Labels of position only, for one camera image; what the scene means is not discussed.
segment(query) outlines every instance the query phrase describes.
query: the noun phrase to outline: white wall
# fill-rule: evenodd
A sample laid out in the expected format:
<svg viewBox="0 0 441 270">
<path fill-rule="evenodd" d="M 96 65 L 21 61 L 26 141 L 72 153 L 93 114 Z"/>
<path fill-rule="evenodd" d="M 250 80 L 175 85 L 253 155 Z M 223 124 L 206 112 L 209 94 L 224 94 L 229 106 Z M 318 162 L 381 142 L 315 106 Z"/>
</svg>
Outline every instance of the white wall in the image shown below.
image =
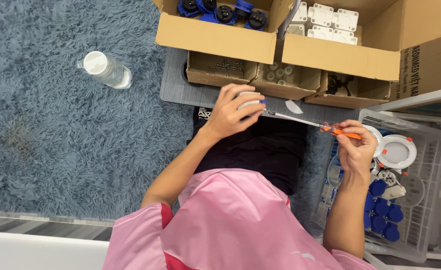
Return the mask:
<svg viewBox="0 0 441 270">
<path fill-rule="evenodd" d="M 0 270 L 101 270 L 109 242 L 0 232 Z"/>
</svg>

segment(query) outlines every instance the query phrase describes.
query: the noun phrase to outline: hand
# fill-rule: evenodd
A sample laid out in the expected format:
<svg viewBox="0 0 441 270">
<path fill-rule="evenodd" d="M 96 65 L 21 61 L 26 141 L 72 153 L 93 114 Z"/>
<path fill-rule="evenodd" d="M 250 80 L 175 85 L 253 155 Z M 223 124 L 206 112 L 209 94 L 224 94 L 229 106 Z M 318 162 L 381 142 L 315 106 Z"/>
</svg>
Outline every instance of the hand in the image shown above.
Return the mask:
<svg viewBox="0 0 441 270">
<path fill-rule="evenodd" d="M 239 110 L 237 108 L 248 101 L 263 101 L 265 97 L 253 94 L 241 95 L 235 98 L 240 92 L 254 90 L 253 86 L 237 85 L 234 83 L 220 89 L 217 102 L 214 105 L 209 120 L 201 128 L 213 143 L 217 143 L 222 138 L 237 132 L 245 131 L 249 126 L 257 122 L 259 116 L 266 108 L 265 104 L 251 104 Z"/>
<path fill-rule="evenodd" d="M 338 124 L 345 133 L 356 133 L 361 136 L 360 140 L 348 138 L 338 134 L 339 159 L 342 168 L 346 172 L 360 175 L 364 180 L 370 179 L 370 164 L 376 150 L 377 140 L 363 127 L 361 122 L 345 120 Z"/>
</svg>

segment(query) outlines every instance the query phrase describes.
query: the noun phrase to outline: white electrical box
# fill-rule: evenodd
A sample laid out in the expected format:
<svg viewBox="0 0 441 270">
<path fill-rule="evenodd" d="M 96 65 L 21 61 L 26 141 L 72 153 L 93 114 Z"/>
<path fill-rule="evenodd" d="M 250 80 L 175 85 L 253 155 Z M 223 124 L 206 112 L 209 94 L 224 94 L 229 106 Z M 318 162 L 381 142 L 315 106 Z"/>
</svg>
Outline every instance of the white electrical box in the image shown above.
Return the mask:
<svg viewBox="0 0 441 270">
<path fill-rule="evenodd" d="M 308 4 L 306 2 L 301 2 L 299 8 L 292 17 L 290 25 L 303 25 L 308 21 Z"/>
<path fill-rule="evenodd" d="M 332 14 L 332 27 L 335 29 L 355 32 L 358 19 L 358 12 L 339 9 Z"/>
<path fill-rule="evenodd" d="M 354 37 L 354 32 L 339 29 L 334 30 L 334 33 L 332 34 L 332 41 L 357 45 L 357 38 Z"/>
<path fill-rule="evenodd" d="M 314 4 L 312 7 L 309 7 L 307 12 L 307 17 L 310 18 L 307 28 L 316 25 L 328 28 L 331 27 L 333 14 L 334 9 L 332 7 Z"/>
<path fill-rule="evenodd" d="M 321 39 L 321 40 L 332 40 L 332 34 L 334 29 L 330 27 L 323 27 L 319 25 L 314 25 L 312 29 L 307 31 L 307 36 L 311 38 Z"/>
<path fill-rule="evenodd" d="M 304 25 L 302 24 L 290 24 L 286 30 L 289 34 L 305 36 Z"/>
</svg>

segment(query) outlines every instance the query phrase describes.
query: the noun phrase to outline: blue shaggy rug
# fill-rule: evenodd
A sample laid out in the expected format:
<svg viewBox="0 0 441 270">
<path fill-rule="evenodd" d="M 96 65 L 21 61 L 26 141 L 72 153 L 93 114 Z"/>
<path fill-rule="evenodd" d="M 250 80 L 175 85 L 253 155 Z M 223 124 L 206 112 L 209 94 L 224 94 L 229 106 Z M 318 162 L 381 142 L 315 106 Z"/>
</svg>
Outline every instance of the blue shaggy rug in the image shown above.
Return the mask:
<svg viewBox="0 0 441 270">
<path fill-rule="evenodd" d="M 158 18 L 150 0 L 0 0 L 0 211 L 116 219 L 138 209 L 192 129 L 192 107 L 159 99 Z M 132 87 L 77 70 L 91 51 L 129 67 Z M 309 136 L 317 150 L 294 211 L 305 222 L 328 145 Z"/>
</svg>

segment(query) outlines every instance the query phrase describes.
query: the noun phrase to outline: person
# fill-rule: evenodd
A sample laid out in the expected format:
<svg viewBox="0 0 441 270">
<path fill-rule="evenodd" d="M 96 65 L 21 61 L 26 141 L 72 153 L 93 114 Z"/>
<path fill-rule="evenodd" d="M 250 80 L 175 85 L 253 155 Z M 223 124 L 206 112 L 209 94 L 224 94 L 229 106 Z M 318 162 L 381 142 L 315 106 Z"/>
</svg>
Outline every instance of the person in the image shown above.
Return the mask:
<svg viewBox="0 0 441 270">
<path fill-rule="evenodd" d="M 345 174 L 322 246 L 294 217 L 287 194 L 296 191 L 306 126 L 259 118 L 264 104 L 238 109 L 264 99 L 236 97 L 254 90 L 229 84 L 211 113 L 197 112 L 204 121 L 194 121 L 192 140 L 152 182 L 140 210 L 116 220 L 104 270 L 375 269 L 362 260 L 373 136 L 358 121 L 339 123 L 361 139 L 337 135 Z"/>
</svg>

